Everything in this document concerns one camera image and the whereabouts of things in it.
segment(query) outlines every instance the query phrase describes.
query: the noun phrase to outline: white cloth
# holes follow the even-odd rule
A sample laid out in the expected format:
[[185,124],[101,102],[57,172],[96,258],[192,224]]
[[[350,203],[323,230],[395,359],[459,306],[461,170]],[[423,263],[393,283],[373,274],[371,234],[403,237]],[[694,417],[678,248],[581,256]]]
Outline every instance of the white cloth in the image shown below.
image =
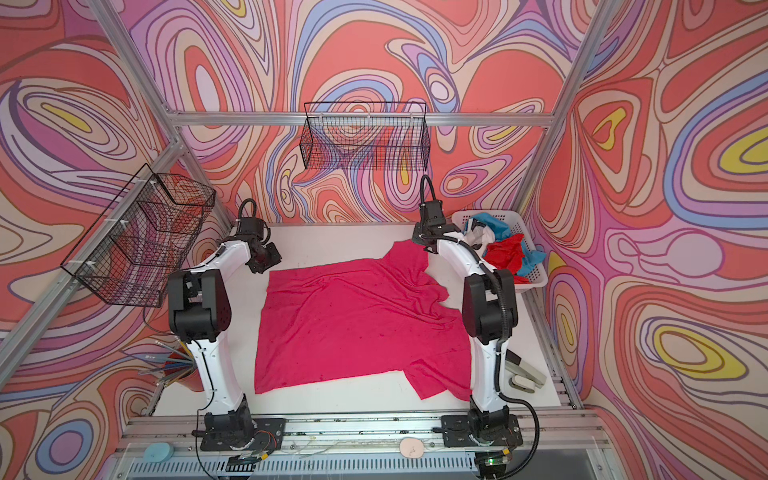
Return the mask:
[[477,226],[464,234],[464,241],[473,248],[476,245],[480,245],[480,248],[476,251],[478,255],[482,257],[485,255],[485,249],[488,248],[488,244],[494,243],[496,241],[496,235],[493,233],[493,229],[491,227]]

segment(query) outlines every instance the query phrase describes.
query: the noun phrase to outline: black wire basket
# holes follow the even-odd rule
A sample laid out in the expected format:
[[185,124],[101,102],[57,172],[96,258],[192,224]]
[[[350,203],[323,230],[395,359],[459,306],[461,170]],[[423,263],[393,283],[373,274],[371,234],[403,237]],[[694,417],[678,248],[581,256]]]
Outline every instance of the black wire basket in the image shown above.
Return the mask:
[[74,272],[65,266],[98,220],[61,268],[109,305],[159,307],[167,277],[184,263],[214,207],[216,192],[184,175],[154,172],[134,188],[141,189],[136,200],[91,254]]
[[304,104],[301,157],[307,170],[410,170],[429,165],[427,105],[417,101]]

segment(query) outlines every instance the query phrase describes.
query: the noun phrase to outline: clothing pile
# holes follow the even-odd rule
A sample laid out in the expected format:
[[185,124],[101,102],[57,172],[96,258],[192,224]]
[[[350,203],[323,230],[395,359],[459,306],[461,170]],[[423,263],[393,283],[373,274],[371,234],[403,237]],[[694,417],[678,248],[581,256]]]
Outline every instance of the clothing pile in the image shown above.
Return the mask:
[[509,225],[486,213],[467,221],[464,237],[486,262],[515,273],[515,283],[530,283],[525,276],[547,256],[544,252],[529,251],[522,233],[512,235]]

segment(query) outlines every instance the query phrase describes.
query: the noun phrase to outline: red cloth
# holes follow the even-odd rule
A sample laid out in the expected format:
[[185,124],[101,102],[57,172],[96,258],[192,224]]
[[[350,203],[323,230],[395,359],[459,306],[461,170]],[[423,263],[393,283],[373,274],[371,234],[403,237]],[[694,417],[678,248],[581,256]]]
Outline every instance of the red cloth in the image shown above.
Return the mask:
[[[488,252],[483,259],[498,269],[507,269],[517,273],[523,266],[523,247],[520,242],[523,241],[523,234],[512,235],[507,240],[490,243]],[[515,275],[515,283],[530,283],[524,276]]]
[[270,271],[256,393],[402,370],[422,399],[469,400],[469,336],[427,264],[407,240],[378,260]]

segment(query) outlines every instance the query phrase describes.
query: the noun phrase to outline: patterned backdrop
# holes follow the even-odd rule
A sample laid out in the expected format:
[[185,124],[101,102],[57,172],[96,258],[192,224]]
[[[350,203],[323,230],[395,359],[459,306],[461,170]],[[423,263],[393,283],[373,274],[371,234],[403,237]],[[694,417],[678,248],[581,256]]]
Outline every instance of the patterned backdrop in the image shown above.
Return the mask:
[[[76,0],[0,1],[0,45],[1,339],[165,141]],[[215,238],[220,231],[209,221],[190,261]],[[137,376],[139,362],[121,353],[158,348],[142,317],[167,327],[165,309],[75,294],[0,393],[0,478],[95,477],[154,390]]]
[[[296,110],[318,98],[422,99],[433,111],[550,111],[590,2],[127,2],[113,5],[173,108]],[[165,145],[85,0],[0,0],[0,337],[119,187]],[[407,173],[303,172],[290,127],[184,134],[229,207],[273,221],[403,220]],[[449,211],[508,207],[538,128],[433,131]],[[206,222],[188,262],[222,237]],[[154,386],[123,352],[165,308],[78,292],[0,393],[0,477],[93,478]]]
[[[539,127],[458,127],[450,151],[432,138],[429,173],[445,214],[510,208]],[[301,127],[185,127],[183,134],[234,214],[243,198],[267,221],[417,220],[421,172],[304,170]]]
[[[302,111],[304,101],[425,101],[430,111],[551,111],[594,6],[583,2],[125,2],[171,108]],[[409,172],[304,172],[297,127],[186,127],[233,211],[273,222],[413,220]],[[540,128],[432,129],[446,213],[506,208]]]
[[768,478],[768,3],[626,2],[527,210],[632,478]]

